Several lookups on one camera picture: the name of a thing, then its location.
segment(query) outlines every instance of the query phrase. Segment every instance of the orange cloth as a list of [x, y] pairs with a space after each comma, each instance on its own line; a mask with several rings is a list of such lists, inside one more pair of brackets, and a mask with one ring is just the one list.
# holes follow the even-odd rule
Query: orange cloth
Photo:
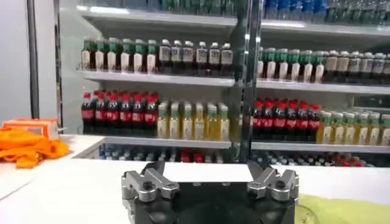
[[18, 128], [0, 128], [0, 159], [15, 162], [17, 168], [33, 168], [44, 158], [64, 156], [69, 147], [61, 140]]

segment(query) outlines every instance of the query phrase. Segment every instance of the white countertop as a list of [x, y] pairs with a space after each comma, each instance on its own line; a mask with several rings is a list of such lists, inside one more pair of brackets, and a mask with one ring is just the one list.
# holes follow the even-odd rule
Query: white countertop
[[[46, 161], [33, 170], [6, 173], [1, 169], [4, 166], [0, 167], [0, 190], [5, 192], [2, 187], [9, 183], [12, 185], [9, 189], [20, 187], [0, 200], [0, 223], [129, 223], [121, 203], [120, 176], [127, 170], [140, 171], [146, 162], [70, 159], [97, 144], [102, 137], [67, 137], [74, 151], [71, 155]], [[390, 169], [288, 168], [294, 168], [300, 175], [302, 194], [390, 205], [386, 191]], [[247, 166], [238, 164], [166, 163], [164, 175], [173, 181], [252, 180]]]

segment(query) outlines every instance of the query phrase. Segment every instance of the white wall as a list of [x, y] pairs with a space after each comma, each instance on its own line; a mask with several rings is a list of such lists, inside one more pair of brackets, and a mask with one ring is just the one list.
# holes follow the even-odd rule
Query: white wall
[[26, 0], [0, 1], [0, 123], [31, 117]]

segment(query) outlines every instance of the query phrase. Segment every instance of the water bottle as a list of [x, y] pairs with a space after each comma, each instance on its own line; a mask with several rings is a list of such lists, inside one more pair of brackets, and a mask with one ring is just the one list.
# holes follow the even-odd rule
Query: water bottle
[[303, 0], [302, 20], [311, 21], [313, 19], [314, 0]]
[[279, 0], [278, 2], [278, 19], [289, 19], [290, 16], [290, 0]]
[[327, 14], [327, 0], [314, 0], [314, 23], [323, 23]]
[[301, 16], [302, 16], [302, 0], [291, 0], [290, 19], [300, 20]]
[[277, 0], [267, 0], [265, 2], [266, 19], [276, 19], [278, 13], [277, 3]]

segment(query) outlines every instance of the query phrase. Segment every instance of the red label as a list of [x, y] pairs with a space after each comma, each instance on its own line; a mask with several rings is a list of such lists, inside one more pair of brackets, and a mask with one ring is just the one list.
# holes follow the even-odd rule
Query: red label
[[272, 119], [262, 119], [261, 120], [261, 126], [263, 126], [265, 128], [272, 127], [272, 124], [273, 124], [273, 120]]
[[306, 129], [308, 123], [309, 123], [308, 121], [298, 120], [297, 127], [299, 127], [300, 129]]
[[296, 125], [297, 125], [297, 120], [287, 120], [286, 122], [286, 126], [288, 128], [295, 128]]
[[121, 121], [127, 122], [132, 120], [132, 113], [131, 112], [121, 112], [119, 114]]
[[278, 128], [284, 127], [285, 124], [286, 124], [286, 119], [278, 119], [278, 118], [276, 118], [275, 121], [274, 121], [274, 126], [278, 127]]
[[94, 111], [93, 110], [82, 110], [81, 111], [81, 117], [83, 119], [91, 119], [93, 118]]
[[95, 118], [96, 120], [106, 120], [107, 118], [107, 112], [105, 110], [97, 110], [95, 112]]
[[117, 121], [119, 119], [119, 112], [117, 111], [109, 111], [107, 112], [107, 120], [109, 121]]
[[319, 121], [309, 121], [309, 127], [311, 129], [317, 130], [319, 126]]
[[135, 122], [144, 122], [144, 114], [133, 113], [133, 121], [135, 121]]
[[157, 116], [154, 114], [145, 114], [145, 121], [148, 123], [154, 123], [157, 121]]

